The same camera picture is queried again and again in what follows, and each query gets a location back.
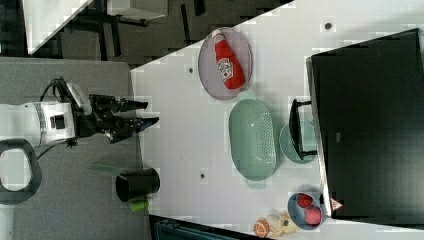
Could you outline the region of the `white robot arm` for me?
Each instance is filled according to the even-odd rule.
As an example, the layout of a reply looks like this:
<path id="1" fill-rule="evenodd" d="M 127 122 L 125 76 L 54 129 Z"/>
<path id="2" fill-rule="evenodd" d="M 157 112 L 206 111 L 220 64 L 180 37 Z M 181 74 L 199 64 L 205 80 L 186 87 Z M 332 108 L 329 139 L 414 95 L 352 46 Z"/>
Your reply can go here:
<path id="1" fill-rule="evenodd" d="M 131 138 L 159 121 L 158 117 L 126 118 L 119 116 L 146 109 L 147 102 L 108 95 L 89 95 L 91 113 L 71 103 L 30 102 L 1 105 L 1 139 L 25 139 L 33 147 L 66 143 L 76 146 L 80 138 L 104 134 L 111 144 Z"/>

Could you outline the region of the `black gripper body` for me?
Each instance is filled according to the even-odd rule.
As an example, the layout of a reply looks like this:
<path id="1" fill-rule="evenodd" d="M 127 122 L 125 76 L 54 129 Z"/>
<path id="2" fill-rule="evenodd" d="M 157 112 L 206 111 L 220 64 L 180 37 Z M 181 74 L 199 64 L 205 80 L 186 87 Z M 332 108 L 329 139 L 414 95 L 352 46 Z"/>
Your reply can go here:
<path id="1" fill-rule="evenodd" d="M 92 113 L 83 112 L 74 117 L 75 137 L 86 138 L 104 133 L 111 144 L 130 138 L 134 133 L 133 120 L 116 116 L 119 113 L 120 98 L 109 95 L 90 94 Z"/>

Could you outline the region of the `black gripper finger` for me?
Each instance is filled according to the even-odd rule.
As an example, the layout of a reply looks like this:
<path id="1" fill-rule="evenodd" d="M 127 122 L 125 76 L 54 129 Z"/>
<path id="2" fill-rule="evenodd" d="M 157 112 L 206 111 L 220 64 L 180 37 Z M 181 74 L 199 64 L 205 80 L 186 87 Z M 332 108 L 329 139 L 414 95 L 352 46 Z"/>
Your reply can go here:
<path id="1" fill-rule="evenodd" d="M 140 109 L 146 109 L 147 107 L 148 107 L 147 102 L 121 99 L 119 104 L 119 111 L 120 112 L 135 111 Z"/>
<path id="2" fill-rule="evenodd" d="M 152 118 L 137 118 L 135 122 L 135 132 L 139 133 L 144 131 L 145 129 L 153 126 L 159 121 L 158 117 Z"/>

